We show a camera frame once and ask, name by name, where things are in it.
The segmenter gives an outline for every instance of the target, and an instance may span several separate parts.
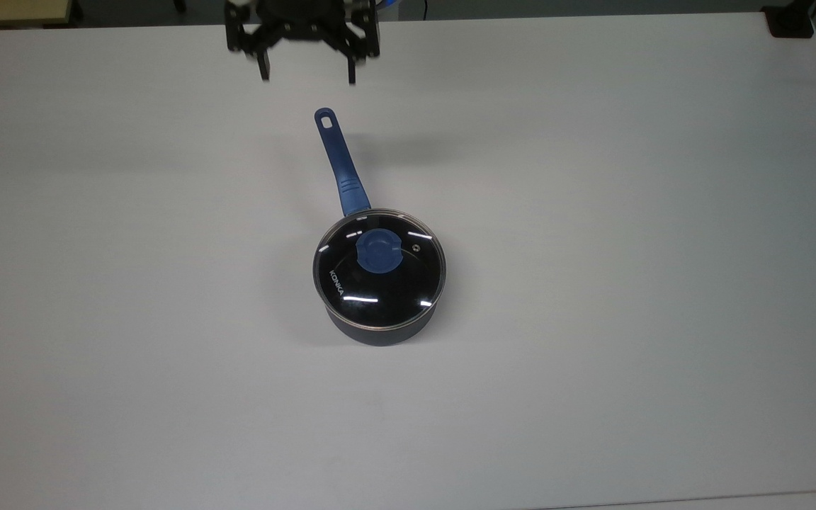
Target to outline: pot lid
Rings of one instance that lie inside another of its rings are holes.
[[[361,210],[323,236],[314,284],[327,307],[353,326],[401,327],[433,309],[446,265],[433,232],[397,210]]]

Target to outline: robotic arm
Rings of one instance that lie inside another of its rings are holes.
[[[244,23],[252,14],[260,26],[252,33]],[[231,52],[245,52],[256,60],[260,77],[269,81],[266,50],[281,39],[324,41],[345,55],[348,82],[354,85],[354,67],[366,58],[380,55],[380,35],[373,0],[226,0],[226,41]],[[363,38],[352,25],[363,30]]]

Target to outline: blue lid knob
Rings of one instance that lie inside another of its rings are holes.
[[[402,263],[402,239],[388,229],[372,229],[357,239],[357,264],[365,271],[384,274]]]

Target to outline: brand logo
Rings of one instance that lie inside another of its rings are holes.
[[[333,283],[336,284],[336,290],[339,291],[339,296],[346,293],[346,291],[342,290],[342,284],[339,283],[339,277],[336,276],[336,271],[330,271],[329,275],[333,277]]]

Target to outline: table surface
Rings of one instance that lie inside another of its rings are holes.
[[[386,23],[0,33],[0,508],[518,509],[816,490],[816,38]],[[310,274],[314,110],[449,280],[369,348]]]
[[[71,0],[0,0],[0,26],[65,23]]]
[[[816,510],[816,493],[590,506],[595,510]]]

